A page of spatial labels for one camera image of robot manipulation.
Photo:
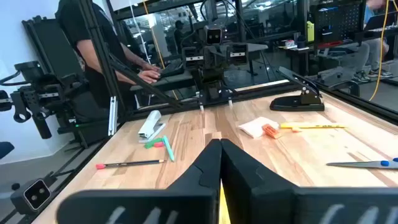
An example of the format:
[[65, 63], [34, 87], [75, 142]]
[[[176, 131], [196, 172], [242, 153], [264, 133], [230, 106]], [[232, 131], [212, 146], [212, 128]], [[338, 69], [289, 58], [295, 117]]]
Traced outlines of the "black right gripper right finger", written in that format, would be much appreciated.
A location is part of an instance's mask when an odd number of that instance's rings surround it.
[[292, 223], [295, 185], [228, 139], [222, 139], [221, 181], [231, 223]]

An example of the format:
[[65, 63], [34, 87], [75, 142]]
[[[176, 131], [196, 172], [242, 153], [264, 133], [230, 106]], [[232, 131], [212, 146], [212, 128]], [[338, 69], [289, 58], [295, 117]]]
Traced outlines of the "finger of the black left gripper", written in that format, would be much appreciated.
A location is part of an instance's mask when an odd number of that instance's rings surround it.
[[230, 100], [232, 97], [231, 90], [227, 86], [224, 80], [224, 69], [217, 68], [217, 75], [218, 75], [218, 84], [217, 84], [217, 93], [219, 98]]
[[202, 75], [203, 77], [201, 81], [206, 93], [206, 97], [209, 100], [215, 100], [217, 98], [217, 74], [212, 69], [203, 69]]

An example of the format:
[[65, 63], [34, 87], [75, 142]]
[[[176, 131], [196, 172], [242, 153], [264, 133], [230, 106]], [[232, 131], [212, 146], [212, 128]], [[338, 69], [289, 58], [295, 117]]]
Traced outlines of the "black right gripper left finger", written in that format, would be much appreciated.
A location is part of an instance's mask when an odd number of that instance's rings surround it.
[[222, 145], [212, 139], [186, 171], [167, 187], [179, 196], [162, 209], [162, 223], [218, 223]]

